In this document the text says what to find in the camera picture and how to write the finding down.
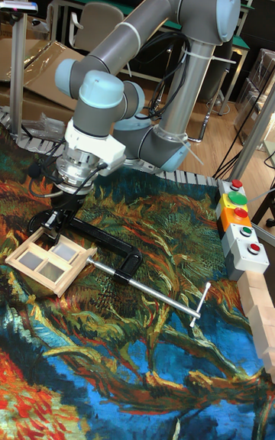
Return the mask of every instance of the glass pane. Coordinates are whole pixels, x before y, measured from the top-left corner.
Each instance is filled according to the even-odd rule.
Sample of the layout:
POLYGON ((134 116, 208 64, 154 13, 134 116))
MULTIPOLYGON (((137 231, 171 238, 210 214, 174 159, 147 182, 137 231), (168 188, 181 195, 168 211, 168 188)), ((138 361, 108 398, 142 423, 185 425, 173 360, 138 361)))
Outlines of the glass pane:
POLYGON ((27 251, 18 261, 25 265, 28 269, 34 270, 38 265, 43 262, 43 258, 39 258, 37 255, 27 251))
POLYGON ((63 274, 64 270, 60 269, 56 265, 53 265, 51 262, 47 262, 40 270, 39 273, 44 275, 47 279, 52 280, 52 282, 56 282, 57 279, 63 274))
POLYGON ((76 250, 74 250, 74 248, 67 247, 67 245, 64 243, 59 243, 52 250, 52 252, 58 255, 59 257, 63 258, 64 260, 69 261, 73 257, 73 255, 75 255, 76 250))

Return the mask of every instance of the colorful tapestry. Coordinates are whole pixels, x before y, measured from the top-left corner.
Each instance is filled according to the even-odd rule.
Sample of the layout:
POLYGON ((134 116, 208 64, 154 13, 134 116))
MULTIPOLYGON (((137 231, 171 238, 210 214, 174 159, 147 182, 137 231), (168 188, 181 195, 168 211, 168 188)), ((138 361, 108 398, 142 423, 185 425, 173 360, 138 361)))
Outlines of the colorful tapestry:
POLYGON ((227 278, 215 188, 124 168, 99 176, 78 214, 141 250, 134 278, 148 286, 195 309, 211 282, 190 328, 187 314, 92 266, 58 299, 5 264, 50 207, 28 192, 34 157, 1 128, 0 439, 274 440, 275 387, 227 278))

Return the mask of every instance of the wooden frame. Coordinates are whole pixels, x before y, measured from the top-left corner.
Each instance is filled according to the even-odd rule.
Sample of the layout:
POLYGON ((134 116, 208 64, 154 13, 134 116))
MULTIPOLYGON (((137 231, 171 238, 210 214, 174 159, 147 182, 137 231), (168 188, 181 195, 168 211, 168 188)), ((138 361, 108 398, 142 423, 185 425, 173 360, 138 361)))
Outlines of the wooden frame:
POLYGON ((35 244, 43 233, 44 229, 39 228, 5 259, 5 263, 61 297, 97 249, 86 250, 61 235, 58 243, 47 251, 35 244))

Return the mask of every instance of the red button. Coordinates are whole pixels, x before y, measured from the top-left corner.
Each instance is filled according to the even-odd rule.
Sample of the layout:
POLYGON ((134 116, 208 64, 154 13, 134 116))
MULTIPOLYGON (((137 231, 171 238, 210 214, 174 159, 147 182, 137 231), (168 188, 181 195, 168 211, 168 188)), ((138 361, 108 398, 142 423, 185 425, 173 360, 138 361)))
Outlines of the red button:
POLYGON ((236 216, 238 218, 247 218, 248 217, 248 212, 242 208, 235 208, 234 213, 236 214, 236 216))
POLYGON ((234 179, 231 181, 231 185, 236 189, 240 189, 242 187, 242 183, 240 180, 234 179))
POLYGON ((259 245, 256 244, 256 243, 251 243, 251 248, 252 248, 252 250, 254 250, 254 251, 260 251, 260 247, 259 247, 259 245))

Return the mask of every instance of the plastic bag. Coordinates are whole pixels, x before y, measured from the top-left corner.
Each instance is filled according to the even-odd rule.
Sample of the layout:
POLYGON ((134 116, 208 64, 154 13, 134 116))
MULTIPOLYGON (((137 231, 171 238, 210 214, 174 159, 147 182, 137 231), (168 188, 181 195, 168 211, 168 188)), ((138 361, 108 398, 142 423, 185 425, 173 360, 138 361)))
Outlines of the plastic bag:
POLYGON ((57 119, 48 118, 43 112, 39 120, 22 119, 22 124, 34 138, 49 141, 60 141, 65 134, 66 128, 65 123, 57 119))

